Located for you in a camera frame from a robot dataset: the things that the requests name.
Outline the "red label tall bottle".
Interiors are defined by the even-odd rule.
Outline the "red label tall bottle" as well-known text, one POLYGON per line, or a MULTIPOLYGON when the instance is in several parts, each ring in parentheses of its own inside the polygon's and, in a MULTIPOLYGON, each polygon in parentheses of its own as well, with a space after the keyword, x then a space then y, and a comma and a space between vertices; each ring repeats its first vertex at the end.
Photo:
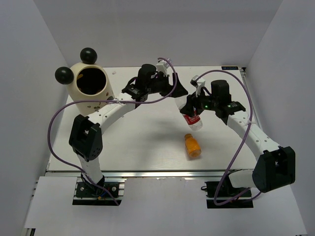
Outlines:
POLYGON ((190 96, 175 98, 175 103, 190 129, 193 131, 200 130, 203 123, 200 116, 196 113, 196 109, 192 105, 190 96))

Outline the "orange juice bottle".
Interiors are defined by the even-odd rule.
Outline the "orange juice bottle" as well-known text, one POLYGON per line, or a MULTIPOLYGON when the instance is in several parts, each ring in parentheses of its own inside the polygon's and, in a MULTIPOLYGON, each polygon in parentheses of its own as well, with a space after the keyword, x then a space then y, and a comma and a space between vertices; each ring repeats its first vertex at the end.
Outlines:
POLYGON ((201 147, 197 140, 191 134, 186 134, 184 139, 185 147, 189 158, 190 159, 198 158, 201 155, 201 147))

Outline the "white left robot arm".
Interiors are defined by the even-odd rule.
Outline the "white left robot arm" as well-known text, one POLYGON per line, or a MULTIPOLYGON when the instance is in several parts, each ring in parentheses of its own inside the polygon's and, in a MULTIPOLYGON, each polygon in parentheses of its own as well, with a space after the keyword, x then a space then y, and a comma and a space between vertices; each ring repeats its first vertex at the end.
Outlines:
POLYGON ((169 83, 166 68, 158 69, 144 64, 138 75, 130 79, 118 98, 100 110, 87 116, 78 115, 73 122, 69 144, 81 163, 82 180, 93 196, 99 196, 104 190, 104 176, 99 165, 99 155, 103 149, 102 135, 105 130, 125 114, 144 104, 150 94, 158 93, 162 97, 179 98, 188 94, 182 86, 176 72, 172 74, 173 83, 169 83))

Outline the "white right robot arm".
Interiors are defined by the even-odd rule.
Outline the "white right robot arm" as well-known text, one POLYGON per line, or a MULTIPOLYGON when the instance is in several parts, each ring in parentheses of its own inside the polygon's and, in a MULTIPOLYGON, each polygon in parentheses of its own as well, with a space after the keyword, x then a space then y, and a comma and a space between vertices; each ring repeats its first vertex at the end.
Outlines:
POLYGON ((245 107, 232 101, 229 84, 225 80, 211 82, 211 93, 205 94, 204 79, 190 82, 196 91, 187 96, 180 112, 189 117, 205 110, 214 111, 224 124, 234 130, 256 158, 254 169, 236 171, 227 175, 223 192, 234 196, 240 188, 257 188, 266 193, 295 182, 295 152, 270 139, 256 124, 250 121, 245 107))

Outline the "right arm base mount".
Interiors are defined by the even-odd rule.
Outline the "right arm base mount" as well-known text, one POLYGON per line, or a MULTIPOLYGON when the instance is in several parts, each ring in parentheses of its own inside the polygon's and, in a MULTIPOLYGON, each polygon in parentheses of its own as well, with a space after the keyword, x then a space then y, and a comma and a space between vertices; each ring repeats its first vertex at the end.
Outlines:
POLYGON ((218 206, 215 204, 215 192, 217 186, 221 180, 223 171, 202 171, 200 175, 205 177, 204 184, 200 187, 200 190, 206 194, 206 203, 208 209, 241 209, 241 208, 253 208, 252 192, 246 188, 234 188, 228 178, 223 181, 222 186, 219 189, 217 195, 217 203, 222 203, 226 200, 233 198, 241 192, 246 192, 238 198, 229 201, 228 203, 218 206))

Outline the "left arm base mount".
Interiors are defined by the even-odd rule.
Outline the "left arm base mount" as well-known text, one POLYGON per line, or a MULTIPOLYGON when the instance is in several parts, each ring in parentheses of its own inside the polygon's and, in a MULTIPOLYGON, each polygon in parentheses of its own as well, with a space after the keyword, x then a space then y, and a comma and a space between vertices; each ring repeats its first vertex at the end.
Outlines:
POLYGON ((103 188, 114 197, 116 202, 105 190, 77 178, 72 204, 74 206, 119 206, 124 195, 125 179, 105 178, 103 188))

